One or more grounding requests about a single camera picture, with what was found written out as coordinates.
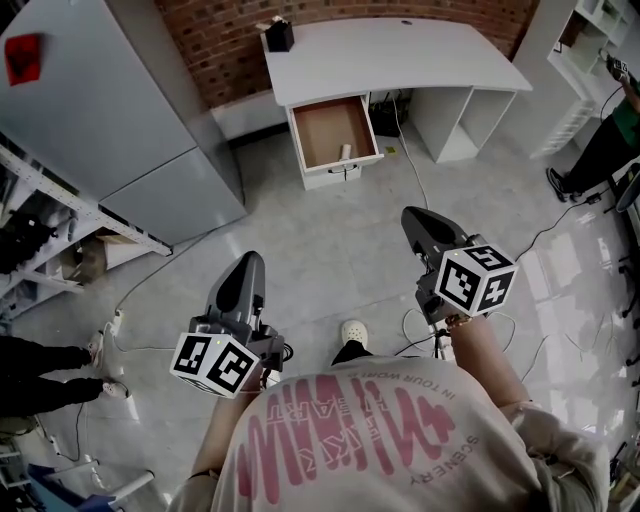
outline gray cabinet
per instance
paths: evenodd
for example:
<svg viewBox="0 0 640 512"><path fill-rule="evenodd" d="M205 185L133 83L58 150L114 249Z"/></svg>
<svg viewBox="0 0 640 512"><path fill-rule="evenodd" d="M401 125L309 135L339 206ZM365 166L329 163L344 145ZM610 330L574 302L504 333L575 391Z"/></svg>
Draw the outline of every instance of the gray cabinet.
<svg viewBox="0 0 640 512"><path fill-rule="evenodd" d="M41 36L40 80L0 131L121 218L173 244L243 215L235 160L153 0L31 0L0 35Z"/></svg>
<svg viewBox="0 0 640 512"><path fill-rule="evenodd" d="M176 244L245 215L211 162L194 149L102 201L149 234Z"/></svg>
<svg viewBox="0 0 640 512"><path fill-rule="evenodd" d="M196 146L102 1L32 0L0 38L39 33L40 80L9 87L0 130L100 200Z"/></svg>

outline leg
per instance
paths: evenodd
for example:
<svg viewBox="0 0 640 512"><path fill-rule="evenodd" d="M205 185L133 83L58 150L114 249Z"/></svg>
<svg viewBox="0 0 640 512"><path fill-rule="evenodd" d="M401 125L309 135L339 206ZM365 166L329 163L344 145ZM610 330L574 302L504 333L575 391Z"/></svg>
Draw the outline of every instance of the leg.
<svg viewBox="0 0 640 512"><path fill-rule="evenodd" d="M69 404L82 404L98 398L103 391L101 379L73 379L67 382L39 377L3 381L6 395L0 402L0 416L32 416Z"/></svg>
<svg viewBox="0 0 640 512"><path fill-rule="evenodd" d="M578 163L562 180L565 193L586 192L638 156L618 130L613 116L607 117L585 148Z"/></svg>
<svg viewBox="0 0 640 512"><path fill-rule="evenodd" d="M344 347L338 352L331 366L338 363L346 363L359 357L373 355L366 350L368 341L367 328L362 322L349 320L342 324L342 342L344 343Z"/></svg>
<svg viewBox="0 0 640 512"><path fill-rule="evenodd" d="M88 350L78 347L43 347L33 341L0 338L0 376L37 377L54 370L71 370L91 363Z"/></svg>

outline open drawer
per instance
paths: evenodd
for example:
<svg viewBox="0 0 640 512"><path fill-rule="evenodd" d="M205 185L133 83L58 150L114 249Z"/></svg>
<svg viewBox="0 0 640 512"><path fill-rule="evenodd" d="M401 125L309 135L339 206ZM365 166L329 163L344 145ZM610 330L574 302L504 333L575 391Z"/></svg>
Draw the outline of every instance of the open drawer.
<svg viewBox="0 0 640 512"><path fill-rule="evenodd" d="M351 96L287 109L291 133L305 174L341 173L369 165L378 152L367 98ZM340 160L342 146L351 145L348 160Z"/></svg>

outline shoe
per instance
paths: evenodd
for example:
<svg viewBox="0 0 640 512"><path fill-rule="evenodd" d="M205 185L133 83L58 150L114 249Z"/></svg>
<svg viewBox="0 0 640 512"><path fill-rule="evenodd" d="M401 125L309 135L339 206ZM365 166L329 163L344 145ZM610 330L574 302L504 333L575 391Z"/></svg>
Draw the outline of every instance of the shoe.
<svg viewBox="0 0 640 512"><path fill-rule="evenodd" d="M362 346L367 348L369 333L367 327L359 320L347 320L342 324L342 343L346 345L349 340L362 343Z"/></svg>
<svg viewBox="0 0 640 512"><path fill-rule="evenodd" d="M562 177L552 167L547 167L547 180L549 180L549 183L553 187L553 191L556 193L556 196L558 196L558 199L561 202L566 203L567 194L562 187Z"/></svg>
<svg viewBox="0 0 640 512"><path fill-rule="evenodd" d="M129 398L129 390L124 384L115 382L113 380L105 380L102 383L102 391L104 391L111 398L119 398L125 400Z"/></svg>
<svg viewBox="0 0 640 512"><path fill-rule="evenodd" d="M87 350L91 354L91 364L94 368L102 366L102 352L104 349L104 333L98 331L91 336L91 340L87 345Z"/></svg>

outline power strip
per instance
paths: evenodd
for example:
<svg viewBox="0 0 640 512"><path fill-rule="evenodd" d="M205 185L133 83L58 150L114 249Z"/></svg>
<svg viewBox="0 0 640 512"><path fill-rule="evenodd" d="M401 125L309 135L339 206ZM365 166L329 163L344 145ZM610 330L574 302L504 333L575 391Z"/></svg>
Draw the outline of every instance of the power strip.
<svg viewBox="0 0 640 512"><path fill-rule="evenodd" d="M120 333L120 327L122 327L123 319L124 319L124 312L121 309L117 309L116 314L109 325L111 336L113 336L114 338L117 338L118 334Z"/></svg>

